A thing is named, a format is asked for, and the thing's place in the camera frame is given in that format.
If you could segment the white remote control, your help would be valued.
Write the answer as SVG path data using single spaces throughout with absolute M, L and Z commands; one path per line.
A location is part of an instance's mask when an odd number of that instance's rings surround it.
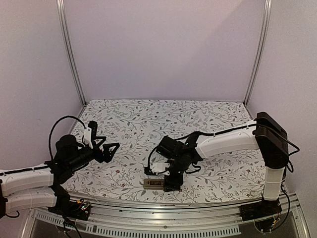
M 146 178 L 144 179 L 143 188 L 149 190 L 164 190 L 164 180 L 157 178 Z

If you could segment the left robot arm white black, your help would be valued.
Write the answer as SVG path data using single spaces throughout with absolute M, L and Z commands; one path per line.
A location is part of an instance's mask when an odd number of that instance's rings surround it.
M 97 137 L 99 143 L 79 143 L 75 136 L 65 135 L 56 144 L 52 160 L 35 167 L 0 172 L 0 216 L 32 208 L 47 207 L 49 212 L 62 217 L 86 221 L 90 204 L 84 199 L 71 201 L 62 187 L 76 171 L 86 167 L 92 160 L 109 163 L 119 143 L 105 143 L 105 137 Z

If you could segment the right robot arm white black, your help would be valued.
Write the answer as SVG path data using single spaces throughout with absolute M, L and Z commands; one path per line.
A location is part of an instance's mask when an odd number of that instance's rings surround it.
M 263 200 L 256 206 L 260 216 L 275 209 L 286 166 L 289 163 L 288 135 L 269 114 L 257 117 L 241 126 L 206 133 L 194 131 L 179 139 L 163 137 L 156 152 L 165 157 L 165 163 L 150 163 L 155 174 L 164 174 L 166 190 L 177 190 L 183 184 L 183 173 L 190 165 L 214 155 L 239 150 L 260 150 L 265 165 Z

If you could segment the floral patterned table mat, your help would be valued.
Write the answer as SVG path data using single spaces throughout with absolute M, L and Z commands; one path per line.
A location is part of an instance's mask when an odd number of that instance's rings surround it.
M 256 126 L 238 102 L 91 100 L 72 134 L 88 123 L 119 143 L 109 163 L 92 160 L 63 187 L 71 193 L 152 203 L 277 200 L 283 177 L 264 160 Z

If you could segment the front aluminium rail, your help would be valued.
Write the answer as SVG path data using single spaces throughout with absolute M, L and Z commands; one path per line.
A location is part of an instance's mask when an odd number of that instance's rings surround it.
M 87 221 L 66 225 L 46 208 L 29 212 L 24 238 L 309 238 L 311 233 L 295 193 L 280 196 L 282 207 L 275 229 L 264 231 L 273 220 L 266 216 L 245 221 L 242 205 L 255 200 L 226 203 L 144 203 L 91 199 Z

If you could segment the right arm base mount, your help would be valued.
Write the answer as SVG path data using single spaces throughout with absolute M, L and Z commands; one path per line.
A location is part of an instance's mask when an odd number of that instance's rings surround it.
M 269 201 L 262 199 L 259 202 L 241 205 L 239 214 L 243 221 L 259 219 L 266 216 L 278 214 L 282 211 L 279 199 Z

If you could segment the left aluminium frame post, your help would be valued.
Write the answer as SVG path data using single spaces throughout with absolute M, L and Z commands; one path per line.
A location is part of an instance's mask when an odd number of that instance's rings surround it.
M 70 71 L 72 74 L 74 86 L 79 98 L 79 101 L 81 105 L 84 107 L 87 104 L 87 100 L 84 94 L 83 86 L 80 81 L 72 45 L 71 45 L 71 39 L 70 39 L 70 34 L 69 34 L 69 29 L 67 25 L 67 18 L 66 18 L 66 11 L 65 11 L 65 4 L 63 0 L 57 0 L 56 1 L 57 5 L 57 12 L 58 12 L 58 17 L 59 17 L 59 23 L 60 23 L 60 28 L 61 28 L 61 34 L 62 38 L 64 41 L 64 46 L 65 46 L 65 51 L 70 67 Z

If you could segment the aluminium frame post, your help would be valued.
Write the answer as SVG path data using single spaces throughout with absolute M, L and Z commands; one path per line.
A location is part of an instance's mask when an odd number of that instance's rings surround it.
M 260 30 L 260 38 L 258 41 L 258 47 L 256 51 L 255 60 L 253 63 L 253 67 L 251 70 L 251 75 L 249 79 L 249 83 L 247 86 L 247 91 L 244 97 L 243 104 L 246 108 L 249 107 L 252 92 L 256 83 L 257 74 L 261 65 L 261 59 L 264 52 L 267 32 L 269 28 L 269 22 L 270 22 L 270 15 L 271 15 L 271 8 L 272 8 L 272 0 L 265 0 L 264 1 L 264 12 L 263 12 L 263 19 L 262 19 L 262 25 Z
M 59 23 L 60 23 L 60 28 L 61 28 L 61 34 L 62 38 L 64 41 L 64 46 L 65 46 L 65 51 L 70 67 L 70 71 L 72 74 L 74 86 L 79 98 L 79 101 L 81 105 L 84 107 L 87 104 L 87 100 L 84 94 L 83 86 L 80 81 L 72 45 L 71 45 L 71 39 L 70 39 L 70 34 L 69 34 L 69 29 L 67 25 L 67 18 L 66 18 L 66 11 L 65 11 L 65 4 L 63 0 L 57 0 L 56 1 L 57 5 L 57 12 L 58 12 L 58 17 L 59 17 Z

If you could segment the right aluminium frame post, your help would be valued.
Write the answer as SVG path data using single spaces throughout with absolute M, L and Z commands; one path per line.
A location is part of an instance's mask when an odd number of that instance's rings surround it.
M 271 8 L 272 8 L 272 0 L 265 0 L 264 1 L 264 12 L 263 12 L 263 19 L 262 19 L 262 25 L 260 30 L 260 38 L 258 41 L 258 47 L 256 51 L 255 60 L 253 63 L 253 67 L 251 70 L 251 75 L 249 79 L 249 83 L 247 86 L 247 91 L 244 97 L 243 104 L 246 108 L 249 107 L 252 92 L 256 83 L 257 74 L 261 65 L 261 59 L 264 52 L 267 32 L 269 28 L 269 22 L 270 22 L 270 15 L 271 15 Z

